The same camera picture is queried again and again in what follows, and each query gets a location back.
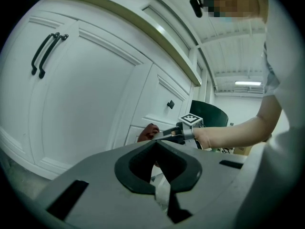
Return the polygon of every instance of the ceiling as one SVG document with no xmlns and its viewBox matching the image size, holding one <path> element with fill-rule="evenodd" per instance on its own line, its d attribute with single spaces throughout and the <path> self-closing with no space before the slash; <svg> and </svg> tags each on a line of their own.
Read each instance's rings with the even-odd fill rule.
<svg viewBox="0 0 305 229">
<path fill-rule="evenodd" d="M 259 96 L 263 87 L 237 87 L 235 81 L 262 81 L 261 54 L 265 41 L 264 23 L 259 19 L 221 21 L 203 13 L 197 18 L 189 0 L 168 0 L 200 38 L 208 67 L 213 72 L 217 95 Z"/>
</svg>

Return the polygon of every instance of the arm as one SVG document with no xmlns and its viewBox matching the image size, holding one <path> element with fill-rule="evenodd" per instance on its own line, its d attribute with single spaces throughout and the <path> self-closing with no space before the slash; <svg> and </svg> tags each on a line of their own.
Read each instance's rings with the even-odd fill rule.
<svg viewBox="0 0 305 229">
<path fill-rule="evenodd" d="M 274 130 L 282 108 L 274 96 L 263 97 L 256 117 L 235 126 L 195 128 L 203 148 L 245 147 L 265 140 Z"/>
</svg>

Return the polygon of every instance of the drawer knob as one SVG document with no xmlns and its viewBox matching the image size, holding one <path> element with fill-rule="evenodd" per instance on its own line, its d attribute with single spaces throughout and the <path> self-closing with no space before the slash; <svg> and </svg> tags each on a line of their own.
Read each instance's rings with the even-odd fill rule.
<svg viewBox="0 0 305 229">
<path fill-rule="evenodd" d="M 167 103 L 167 106 L 169 106 L 171 109 L 173 109 L 175 103 L 171 100 L 169 103 Z"/>
</svg>

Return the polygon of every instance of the fluorescent light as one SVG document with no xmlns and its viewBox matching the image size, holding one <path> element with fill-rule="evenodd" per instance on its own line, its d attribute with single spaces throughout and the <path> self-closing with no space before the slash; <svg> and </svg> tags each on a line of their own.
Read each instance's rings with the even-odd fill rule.
<svg viewBox="0 0 305 229">
<path fill-rule="evenodd" d="M 260 86 L 261 82 L 235 82 L 235 85 Z"/>
</svg>

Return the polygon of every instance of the forearm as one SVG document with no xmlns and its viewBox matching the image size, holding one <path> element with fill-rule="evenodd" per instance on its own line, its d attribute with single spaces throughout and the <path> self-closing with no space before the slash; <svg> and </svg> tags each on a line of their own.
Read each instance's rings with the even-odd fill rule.
<svg viewBox="0 0 305 229">
<path fill-rule="evenodd" d="M 211 148 L 219 147 L 245 147 L 265 140 L 274 127 L 256 116 L 242 124 L 229 127 L 195 128 L 196 139 L 207 139 Z"/>
</svg>

